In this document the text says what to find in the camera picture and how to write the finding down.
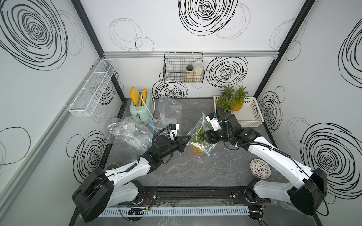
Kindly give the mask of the clear zip-top bag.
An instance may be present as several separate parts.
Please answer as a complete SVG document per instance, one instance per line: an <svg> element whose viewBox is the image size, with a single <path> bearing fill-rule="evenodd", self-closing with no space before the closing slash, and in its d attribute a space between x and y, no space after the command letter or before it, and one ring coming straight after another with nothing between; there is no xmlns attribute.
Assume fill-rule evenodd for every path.
<svg viewBox="0 0 362 226"><path fill-rule="evenodd" d="M108 125L107 130L112 138L125 142L129 147L146 152L151 146L152 132L147 126L135 116L128 116L124 119Z"/></svg>
<svg viewBox="0 0 362 226"><path fill-rule="evenodd" d="M216 144L207 142L202 135L208 130L214 130L211 123L206 120L206 115L203 113L199 121L190 129L188 136L190 140L187 146L197 155L206 155L209 157Z"/></svg>
<svg viewBox="0 0 362 226"><path fill-rule="evenodd" d="M170 123L182 124L183 106L172 98L158 100L159 118L155 120L155 129L161 130Z"/></svg>

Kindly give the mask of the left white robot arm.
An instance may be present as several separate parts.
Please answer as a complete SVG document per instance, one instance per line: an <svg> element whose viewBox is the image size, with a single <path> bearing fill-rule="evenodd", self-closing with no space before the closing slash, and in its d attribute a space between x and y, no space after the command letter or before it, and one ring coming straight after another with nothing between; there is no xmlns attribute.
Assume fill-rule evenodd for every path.
<svg viewBox="0 0 362 226"><path fill-rule="evenodd" d="M183 152L190 139L190 136L178 136L171 127L165 127L154 135L151 146L137 160L116 169L94 169L72 195L84 222L93 221L110 206L123 202L141 203L145 189L137 178L165 164L165 157L171 158L176 151Z"/></svg>

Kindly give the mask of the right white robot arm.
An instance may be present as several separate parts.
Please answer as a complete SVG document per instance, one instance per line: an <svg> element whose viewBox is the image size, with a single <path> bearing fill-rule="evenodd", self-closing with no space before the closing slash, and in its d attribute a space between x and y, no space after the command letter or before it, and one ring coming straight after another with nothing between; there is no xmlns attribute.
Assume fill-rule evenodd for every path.
<svg viewBox="0 0 362 226"><path fill-rule="evenodd" d="M251 181L244 191L246 200L256 203L262 199L273 199L291 203L302 213L313 216L327 196L327 173L294 160L268 142L252 128L242 128L235 115L225 113L222 107L206 117L212 129L205 131L203 139L210 144L228 142L236 149L244 148L258 156L281 173L287 183Z"/></svg>

